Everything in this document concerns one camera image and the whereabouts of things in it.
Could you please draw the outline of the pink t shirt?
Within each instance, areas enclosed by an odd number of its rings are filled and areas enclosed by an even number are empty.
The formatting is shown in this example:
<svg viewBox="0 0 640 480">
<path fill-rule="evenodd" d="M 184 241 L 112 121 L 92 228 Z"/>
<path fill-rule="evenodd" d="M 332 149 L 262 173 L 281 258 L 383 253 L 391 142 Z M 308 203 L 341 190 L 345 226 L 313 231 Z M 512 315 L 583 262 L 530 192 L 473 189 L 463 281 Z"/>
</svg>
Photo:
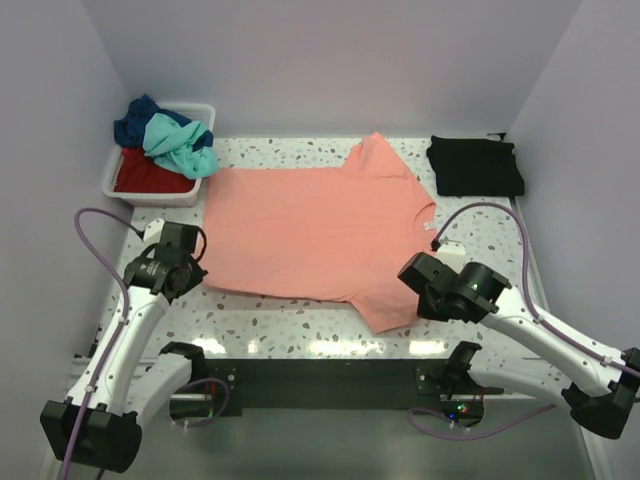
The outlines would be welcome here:
<svg viewBox="0 0 640 480">
<path fill-rule="evenodd" d="M 401 268 L 428 249 L 436 203 L 379 134 L 339 167 L 227 168 L 208 184 L 209 287 L 352 305 L 376 333 L 412 324 Z"/>
</svg>

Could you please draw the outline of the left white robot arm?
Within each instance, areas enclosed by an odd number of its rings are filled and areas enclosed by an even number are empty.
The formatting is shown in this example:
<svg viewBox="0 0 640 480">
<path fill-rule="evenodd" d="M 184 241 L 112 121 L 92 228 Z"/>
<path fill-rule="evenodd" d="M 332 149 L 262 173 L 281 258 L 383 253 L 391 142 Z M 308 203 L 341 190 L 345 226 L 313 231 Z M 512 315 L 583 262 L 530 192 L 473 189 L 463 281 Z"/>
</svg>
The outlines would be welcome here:
<svg viewBox="0 0 640 480">
<path fill-rule="evenodd" d="M 179 388 L 200 390 L 207 380 L 202 348 L 169 342 L 140 378 L 134 376 L 146 345 L 171 303 L 202 283 L 199 262 L 207 246 L 195 225 L 156 220 L 140 234 L 141 254 L 117 282 L 121 295 L 111 324 L 80 378 L 61 401 L 48 401 L 40 422 L 58 476 L 72 464 L 101 472 L 126 471 L 145 424 Z"/>
</svg>

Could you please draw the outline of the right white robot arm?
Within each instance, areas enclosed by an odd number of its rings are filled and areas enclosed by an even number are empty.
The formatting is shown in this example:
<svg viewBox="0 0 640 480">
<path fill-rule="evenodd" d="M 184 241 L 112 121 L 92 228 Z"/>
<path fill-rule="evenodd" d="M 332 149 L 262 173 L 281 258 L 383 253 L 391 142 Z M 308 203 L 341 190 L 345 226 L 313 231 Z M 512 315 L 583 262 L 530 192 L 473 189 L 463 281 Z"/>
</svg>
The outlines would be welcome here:
<svg viewBox="0 0 640 480">
<path fill-rule="evenodd" d="M 477 262 L 455 271 L 418 253 L 398 278 L 417 294 L 419 317 L 481 325 L 534 355 L 494 360 L 479 344 L 462 341 L 428 376 L 442 393 L 452 396 L 473 387 L 521 393 L 567 409 L 580 427 L 600 437 L 622 436 L 639 392 L 638 349 L 621 351 L 578 332 Z"/>
</svg>

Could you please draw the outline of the red t shirt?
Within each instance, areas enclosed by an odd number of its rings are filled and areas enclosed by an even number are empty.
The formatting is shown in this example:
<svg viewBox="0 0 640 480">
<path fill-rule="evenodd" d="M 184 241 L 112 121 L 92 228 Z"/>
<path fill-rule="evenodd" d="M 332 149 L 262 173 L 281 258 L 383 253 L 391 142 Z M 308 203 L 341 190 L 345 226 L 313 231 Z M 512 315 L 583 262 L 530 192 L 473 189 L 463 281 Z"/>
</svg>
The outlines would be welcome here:
<svg viewBox="0 0 640 480">
<path fill-rule="evenodd" d="M 191 191 L 194 180 L 155 164 L 141 147 L 123 148 L 114 190 L 122 193 L 180 194 Z"/>
</svg>

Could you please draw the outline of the teal t shirt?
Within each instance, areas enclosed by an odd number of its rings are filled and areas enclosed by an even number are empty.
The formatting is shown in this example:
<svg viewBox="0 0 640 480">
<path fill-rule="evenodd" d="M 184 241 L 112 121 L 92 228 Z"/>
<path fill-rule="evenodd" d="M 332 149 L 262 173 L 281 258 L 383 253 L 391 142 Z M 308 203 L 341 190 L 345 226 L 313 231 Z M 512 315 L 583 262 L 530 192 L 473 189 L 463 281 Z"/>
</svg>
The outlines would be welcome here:
<svg viewBox="0 0 640 480">
<path fill-rule="evenodd" d="M 181 125 L 168 115 L 155 113 L 145 126 L 142 148 L 159 167 L 189 180 L 219 171 L 213 135 L 201 121 Z"/>
</svg>

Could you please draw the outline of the folded black t shirt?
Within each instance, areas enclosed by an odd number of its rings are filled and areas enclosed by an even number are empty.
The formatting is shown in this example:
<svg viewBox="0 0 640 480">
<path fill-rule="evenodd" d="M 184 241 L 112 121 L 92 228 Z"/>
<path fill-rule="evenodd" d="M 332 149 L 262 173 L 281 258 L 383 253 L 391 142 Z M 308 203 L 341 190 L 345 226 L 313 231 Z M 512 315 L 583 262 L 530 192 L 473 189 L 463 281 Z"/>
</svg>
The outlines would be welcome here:
<svg viewBox="0 0 640 480">
<path fill-rule="evenodd" d="M 490 139 L 431 137 L 426 156 L 446 197 L 518 197 L 526 191 L 515 145 Z"/>
</svg>

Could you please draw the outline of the navy blue t shirt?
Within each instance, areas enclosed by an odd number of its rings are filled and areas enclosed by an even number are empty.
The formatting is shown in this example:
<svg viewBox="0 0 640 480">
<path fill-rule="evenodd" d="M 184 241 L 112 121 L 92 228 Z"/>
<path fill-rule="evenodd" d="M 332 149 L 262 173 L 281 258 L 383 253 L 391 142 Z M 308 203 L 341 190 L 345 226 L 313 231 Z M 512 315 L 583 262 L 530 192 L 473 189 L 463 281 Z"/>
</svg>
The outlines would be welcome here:
<svg viewBox="0 0 640 480">
<path fill-rule="evenodd" d="M 125 116 L 113 123 L 113 136 L 117 145 L 121 147 L 142 147 L 145 126 L 155 113 L 170 116 L 181 125 L 192 120 L 183 114 L 160 107 L 151 97 L 143 95 L 129 103 Z"/>
</svg>

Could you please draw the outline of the white plastic laundry basket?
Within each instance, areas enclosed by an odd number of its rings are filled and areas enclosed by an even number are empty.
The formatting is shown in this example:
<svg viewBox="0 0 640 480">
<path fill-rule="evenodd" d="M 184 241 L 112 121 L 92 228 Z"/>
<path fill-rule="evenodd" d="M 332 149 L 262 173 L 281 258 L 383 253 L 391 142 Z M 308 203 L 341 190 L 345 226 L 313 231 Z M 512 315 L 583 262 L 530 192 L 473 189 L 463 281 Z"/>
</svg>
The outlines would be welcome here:
<svg viewBox="0 0 640 480">
<path fill-rule="evenodd" d="M 160 107 L 167 108 L 186 117 L 202 121 L 213 130 L 216 111 L 208 104 L 191 102 L 161 101 Z M 102 191 L 106 197 L 120 199 L 135 207 L 192 207 L 197 202 L 202 179 L 193 181 L 191 188 L 184 192 L 120 192 L 116 190 L 117 177 L 124 161 L 122 148 L 114 144 L 107 157 L 102 178 Z"/>
</svg>

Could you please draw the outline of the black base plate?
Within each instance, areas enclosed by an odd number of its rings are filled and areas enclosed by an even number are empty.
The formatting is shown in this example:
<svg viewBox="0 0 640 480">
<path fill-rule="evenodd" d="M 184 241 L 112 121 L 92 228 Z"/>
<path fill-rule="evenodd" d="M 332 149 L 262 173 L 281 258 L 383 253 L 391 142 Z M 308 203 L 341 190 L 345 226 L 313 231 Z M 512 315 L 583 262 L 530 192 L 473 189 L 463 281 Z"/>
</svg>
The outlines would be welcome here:
<svg viewBox="0 0 640 480">
<path fill-rule="evenodd" d="M 183 387 L 172 395 L 174 420 L 239 417 L 248 409 L 400 410 L 431 409 L 463 425 L 480 423 L 489 395 L 468 376 L 444 380 L 444 360 L 410 359 L 210 359 L 208 375 L 221 386 Z"/>
</svg>

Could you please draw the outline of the aluminium frame rail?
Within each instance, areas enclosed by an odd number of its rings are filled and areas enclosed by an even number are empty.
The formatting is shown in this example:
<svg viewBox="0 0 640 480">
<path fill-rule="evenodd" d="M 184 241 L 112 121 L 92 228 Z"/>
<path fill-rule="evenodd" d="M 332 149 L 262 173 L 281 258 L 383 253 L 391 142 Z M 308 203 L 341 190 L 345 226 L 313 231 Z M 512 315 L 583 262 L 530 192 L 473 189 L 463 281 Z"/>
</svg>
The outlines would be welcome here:
<svg viewBox="0 0 640 480">
<path fill-rule="evenodd" d="M 183 387 L 221 386 L 208 375 Z M 474 426 L 431 409 L 248 409 L 145 424 L 122 479 L 596 479 L 588 435 L 546 401 L 489 395 Z"/>
</svg>

